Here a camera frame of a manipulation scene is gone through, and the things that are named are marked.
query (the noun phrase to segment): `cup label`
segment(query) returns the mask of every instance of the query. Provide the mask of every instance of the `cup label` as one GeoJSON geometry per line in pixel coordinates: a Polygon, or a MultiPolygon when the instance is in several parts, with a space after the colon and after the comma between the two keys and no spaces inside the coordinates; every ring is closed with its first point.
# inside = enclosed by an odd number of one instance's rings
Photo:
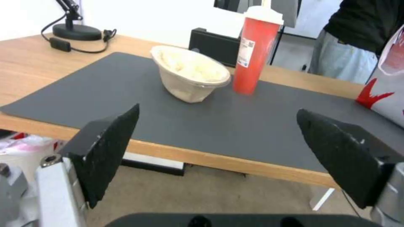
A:
{"type": "Polygon", "coordinates": [[[237,63],[248,68],[251,55],[253,54],[255,42],[246,38],[241,38],[240,48],[238,50],[237,63]]]}

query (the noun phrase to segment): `table edge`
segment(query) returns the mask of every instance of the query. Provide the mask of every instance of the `table edge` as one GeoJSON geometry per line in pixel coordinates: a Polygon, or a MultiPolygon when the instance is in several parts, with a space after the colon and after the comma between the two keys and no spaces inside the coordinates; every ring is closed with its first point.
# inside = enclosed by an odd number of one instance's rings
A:
{"type": "MultiPolygon", "coordinates": [[[[39,122],[26,118],[15,117],[0,112],[0,128],[25,132],[55,139],[70,140],[79,130],[66,126],[39,122]]],[[[150,143],[131,139],[128,152],[169,160],[270,177],[287,181],[339,188],[328,173],[306,169],[281,166],[276,164],[257,162],[242,158],[217,155],[202,151],[190,150],[157,143],[150,143]]]]}

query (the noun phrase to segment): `red paper cup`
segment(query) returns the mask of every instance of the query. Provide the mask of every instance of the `red paper cup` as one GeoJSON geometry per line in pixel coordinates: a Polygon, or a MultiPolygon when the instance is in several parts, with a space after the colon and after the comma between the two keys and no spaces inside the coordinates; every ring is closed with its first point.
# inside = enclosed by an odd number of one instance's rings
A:
{"type": "Polygon", "coordinates": [[[246,17],[234,72],[233,90],[251,95],[280,25],[246,17]]]}

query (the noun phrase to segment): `red leaf logo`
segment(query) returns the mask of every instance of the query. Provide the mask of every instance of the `red leaf logo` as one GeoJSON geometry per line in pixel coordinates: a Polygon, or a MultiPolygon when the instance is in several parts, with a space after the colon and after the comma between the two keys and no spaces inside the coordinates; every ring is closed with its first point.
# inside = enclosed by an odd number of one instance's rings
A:
{"type": "Polygon", "coordinates": [[[358,98],[356,99],[357,102],[359,102],[361,105],[363,105],[366,108],[371,109],[373,104],[378,102],[381,99],[387,98],[391,95],[394,94],[394,92],[389,92],[389,93],[384,93],[381,95],[371,95],[371,91],[373,86],[375,85],[377,81],[377,78],[372,79],[362,90],[362,92],[359,94],[358,98]]]}

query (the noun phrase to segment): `black shirt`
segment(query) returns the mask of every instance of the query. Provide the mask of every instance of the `black shirt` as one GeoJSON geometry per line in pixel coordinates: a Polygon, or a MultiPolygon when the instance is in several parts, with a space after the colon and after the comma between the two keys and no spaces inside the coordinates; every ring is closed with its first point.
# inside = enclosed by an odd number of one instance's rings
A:
{"type": "Polygon", "coordinates": [[[343,0],[325,26],[340,41],[380,55],[403,24],[404,0],[343,0]]]}

